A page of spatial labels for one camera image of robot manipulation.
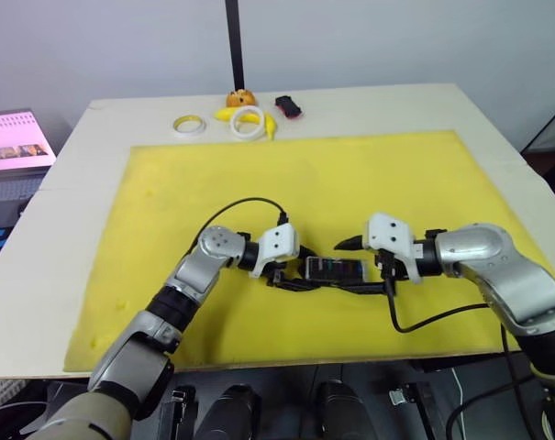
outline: white tape roll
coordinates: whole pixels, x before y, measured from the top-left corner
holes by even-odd
[[[199,122],[200,124],[192,129],[192,130],[180,130],[179,126],[181,124],[183,124],[184,122],[188,122],[188,121],[195,121],[195,122]],[[205,120],[202,119],[200,116],[198,115],[186,115],[186,116],[181,116],[178,117],[177,119],[175,119],[173,121],[173,130],[175,132],[176,135],[182,137],[182,138],[192,138],[194,136],[198,136],[201,135],[202,133],[204,133],[205,130]]]
[[[237,122],[239,121],[240,117],[243,116],[245,113],[253,113],[259,117],[259,125],[249,133],[241,133],[237,129]],[[265,133],[265,115],[263,114],[262,110],[256,105],[245,105],[244,107],[239,108],[234,115],[230,118],[230,131],[234,136],[239,139],[243,140],[254,140]]]

